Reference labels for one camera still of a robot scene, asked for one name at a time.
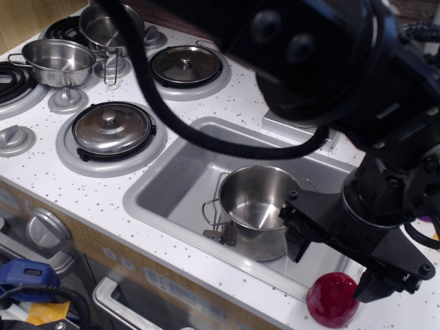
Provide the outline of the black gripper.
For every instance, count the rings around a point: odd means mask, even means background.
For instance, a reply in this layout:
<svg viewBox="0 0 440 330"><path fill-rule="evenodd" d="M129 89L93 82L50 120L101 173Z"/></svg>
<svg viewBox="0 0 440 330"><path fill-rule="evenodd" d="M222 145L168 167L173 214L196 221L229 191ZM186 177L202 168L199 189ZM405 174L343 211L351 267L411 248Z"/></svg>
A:
<svg viewBox="0 0 440 330"><path fill-rule="evenodd" d="M339 192L290 190L283 222L288 258L299 263L311 243L324 243L364 266L353 293L360 303L413 293L435 276L419 246L435 246L413 222L435 217L435 163L410 170L381 161L354 168Z"/></svg>

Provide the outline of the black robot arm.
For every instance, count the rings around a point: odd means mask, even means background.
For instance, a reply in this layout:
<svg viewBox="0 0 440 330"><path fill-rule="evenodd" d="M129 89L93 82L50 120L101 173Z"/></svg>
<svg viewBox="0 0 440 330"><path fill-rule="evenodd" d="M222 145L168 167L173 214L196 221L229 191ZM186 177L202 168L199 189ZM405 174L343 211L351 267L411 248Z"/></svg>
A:
<svg viewBox="0 0 440 330"><path fill-rule="evenodd" d="M153 70L139 84L178 135L211 151L264 160L316 150L329 129L364 151L340 193L291 190L280 217L287 253L299 261L326 243L365 266L363 303L414 292L435 274L417 244L437 243L413 228L439 224L439 61L425 55L382 1L162 1L163 9L209 33L219 49L256 72L277 115L317 126L297 147L264 149L209 137L164 104Z"/></svg>

